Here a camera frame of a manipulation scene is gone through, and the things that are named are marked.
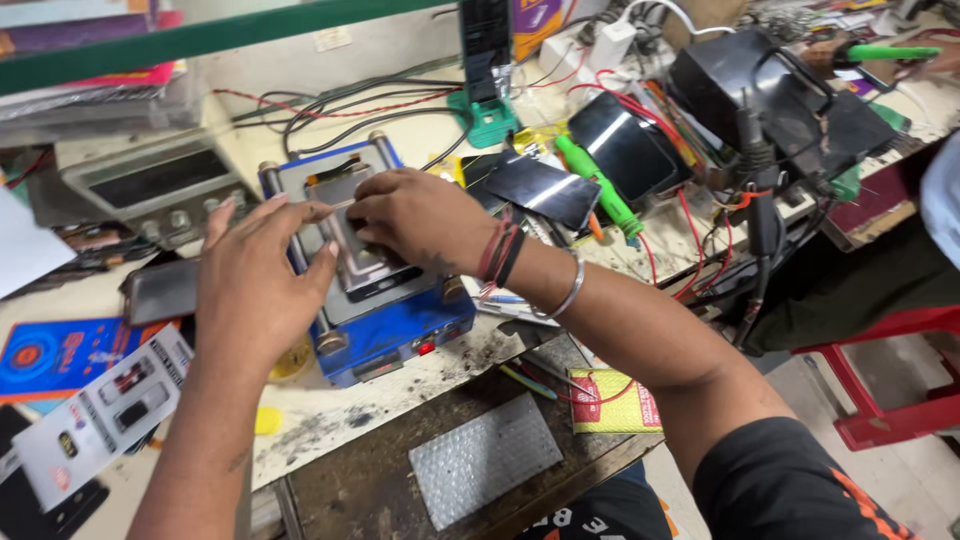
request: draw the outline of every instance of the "dirty table surface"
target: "dirty table surface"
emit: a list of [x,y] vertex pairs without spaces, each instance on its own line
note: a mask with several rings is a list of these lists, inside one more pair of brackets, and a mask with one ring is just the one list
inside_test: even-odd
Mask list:
[[[554,366],[587,367],[565,334],[536,351]],[[560,388],[555,380],[547,383]],[[540,413],[564,460],[437,532],[408,452],[526,391],[495,368],[490,369],[298,469],[289,480],[304,537],[511,538],[663,440],[661,434],[574,434],[570,405],[537,396]]]

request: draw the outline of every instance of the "person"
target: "person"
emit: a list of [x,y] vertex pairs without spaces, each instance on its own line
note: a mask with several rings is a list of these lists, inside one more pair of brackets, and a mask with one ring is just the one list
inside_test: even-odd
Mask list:
[[[497,230],[459,186],[413,169],[368,179],[355,199],[348,216],[366,220],[361,239],[440,273],[476,276]],[[231,230],[230,202],[211,214],[196,358],[129,538],[232,538],[260,392],[275,360],[323,305],[339,251],[324,245],[295,275],[287,243],[303,223],[331,211],[288,204],[280,194]],[[506,286],[551,312],[577,274],[569,252],[527,238]],[[912,536],[844,474],[746,358],[655,287],[587,264],[558,321],[653,393],[667,445],[714,538]],[[618,488],[621,480],[519,538],[669,538],[652,491]]]

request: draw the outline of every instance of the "white adapter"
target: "white adapter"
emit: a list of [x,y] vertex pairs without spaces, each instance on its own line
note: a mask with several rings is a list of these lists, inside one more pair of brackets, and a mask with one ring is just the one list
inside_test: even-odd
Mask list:
[[597,33],[597,41],[590,51],[588,64],[593,71],[614,69],[627,55],[630,42],[636,37],[636,28],[625,20],[608,24]]

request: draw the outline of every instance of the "black wristband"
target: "black wristband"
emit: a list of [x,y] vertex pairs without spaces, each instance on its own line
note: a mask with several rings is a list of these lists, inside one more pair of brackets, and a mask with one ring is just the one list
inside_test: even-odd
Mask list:
[[480,277],[484,282],[492,282],[496,278],[496,262],[500,260],[500,254],[503,253],[503,244],[507,241],[508,236],[510,236],[510,229],[500,235],[500,241],[497,242],[496,249],[493,250],[487,273]]
[[502,287],[507,282],[507,278],[510,277],[510,271],[514,269],[514,263],[516,258],[520,255],[520,248],[523,246],[523,240],[526,239],[526,235],[517,228],[516,237],[514,238],[513,243],[510,244],[510,251],[507,252],[507,258],[503,261],[503,267],[500,268],[500,273],[496,275],[496,286]]

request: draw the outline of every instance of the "silver bangle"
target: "silver bangle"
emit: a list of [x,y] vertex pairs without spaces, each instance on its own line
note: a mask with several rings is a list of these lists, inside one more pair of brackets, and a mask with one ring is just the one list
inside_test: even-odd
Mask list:
[[577,297],[577,293],[580,292],[580,287],[584,284],[584,273],[587,270],[587,264],[584,262],[584,257],[580,255],[580,252],[573,248],[566,248],[566,250],[577,259],[577,277],[573,280],[573,288],[570,289],[570,294],[566,295],[564,302],[560,304],[560,307],[557,307],[553,313],[546,315],[544,317],[545,319],[554,319],[563,313],[564,310],[566,310],[570,304],[573,303],[573,299]]

